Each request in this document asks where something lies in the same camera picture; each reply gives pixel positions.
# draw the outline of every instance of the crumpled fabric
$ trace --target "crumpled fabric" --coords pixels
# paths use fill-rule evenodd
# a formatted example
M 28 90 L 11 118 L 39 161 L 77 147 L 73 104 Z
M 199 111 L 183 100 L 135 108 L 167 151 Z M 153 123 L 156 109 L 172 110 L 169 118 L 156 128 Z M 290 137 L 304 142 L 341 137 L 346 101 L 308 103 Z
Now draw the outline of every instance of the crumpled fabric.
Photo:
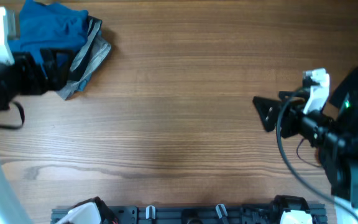
M 77 53 L 88 40 L 88 11 L 74 11 L 62 4 L 43 5 L 26 0 L 19 15 L 21 37 L 8 42 L 11 52 L 30 52 L 43 64 L 40 49 L 71 49 Z M 67 60 L 58 55 L 61 65 Z
M 57 94 L 62 97 L 64 100 L 67 100 L 75 91 L 83 91 L 86 84 L 88 84 L 92 73 L 101 65 L 103 60 L 107 57 L 111 50 L 111 44 L 101 37 L 101 33 L 98 32 L 94 38 L 93 47 L 90 54 L 90 60 L 88 66 L 86 67 L 84 75 L 81 79 L 76 82 L 68 80 L 65 87 L 57 91 Z M 71 68 L 75 68 L 76 63 L 72 63 Z

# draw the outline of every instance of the wood grain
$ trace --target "wood grain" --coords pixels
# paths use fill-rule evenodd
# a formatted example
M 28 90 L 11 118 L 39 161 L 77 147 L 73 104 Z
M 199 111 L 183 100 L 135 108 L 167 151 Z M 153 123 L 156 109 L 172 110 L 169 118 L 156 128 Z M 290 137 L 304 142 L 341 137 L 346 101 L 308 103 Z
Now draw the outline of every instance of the wood grain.
M 252 97 L 292 90 L 319 67 L 334 89 L 358 65 L 358 2 L 66 5 L 102 19 L 115 50 L 84 93 L 20 96 L 24 128 L 0 130 L 2 167 L 36 223 L 97 195 L 111 205 L 320 201 L 290 175 Z M 299 140 L 284 141 L 288 157 L 328 194 L 324 172 L 296 158 Z M 300 151 L 314 162 L 307 143 Z

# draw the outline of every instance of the black strap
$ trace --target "black strap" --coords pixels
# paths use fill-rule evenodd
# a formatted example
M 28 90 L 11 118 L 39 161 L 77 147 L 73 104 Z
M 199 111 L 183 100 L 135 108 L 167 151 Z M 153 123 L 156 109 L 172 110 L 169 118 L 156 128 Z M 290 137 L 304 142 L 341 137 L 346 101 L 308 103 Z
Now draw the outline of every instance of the black strap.
M 23 106 L 17 102 L 17 101 L 12 101 L 12 103 L 17 107 L 17 109 L 19 110 L 20 113 L 20 119 L 22 120 L 22 124 L 14 126 L 14 125 L 10 125 L 10 124 L 0 124 L 0 128 L 1 129 L 8 129 L 8 130 L 18 130 L 20 128 L 23 128 L 23 124 L 24 124 L 24 109 Z

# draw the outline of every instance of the green light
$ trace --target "green light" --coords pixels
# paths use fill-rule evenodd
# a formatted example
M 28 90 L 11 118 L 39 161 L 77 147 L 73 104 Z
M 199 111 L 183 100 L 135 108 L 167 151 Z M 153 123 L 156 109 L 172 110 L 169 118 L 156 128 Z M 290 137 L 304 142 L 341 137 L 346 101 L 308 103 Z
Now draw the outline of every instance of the green light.
M 351 104 L 349 103 L 349 100 L 347 100 L 346 102 L 345 102 L 345 107 L 346 108 L 349 108 L 351 106 Z

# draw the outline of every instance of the blue cloth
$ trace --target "blue cloth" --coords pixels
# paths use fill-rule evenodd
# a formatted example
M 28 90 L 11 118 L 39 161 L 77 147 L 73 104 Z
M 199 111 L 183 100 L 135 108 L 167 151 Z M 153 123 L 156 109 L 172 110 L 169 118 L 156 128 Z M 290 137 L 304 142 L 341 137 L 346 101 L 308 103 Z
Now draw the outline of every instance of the blue cloth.
M 79 85 L 78 85 L 78 89 L 77 91 L 84 91 L 86 84 L 88 84 L 88 82 L 91 79 L 91 75 L 86 77 Z
M 59 3 L 48 6 L 27 0 L 20 12 L 19 40 L 9 41 L 12 52 L 29 52 L 36 63 L 44 60 L 40 49 L 71 49 L 77 53 L 88 39 L 88 11 L 74 11 Z M 67 58 L 58 55 L 61 65 Z

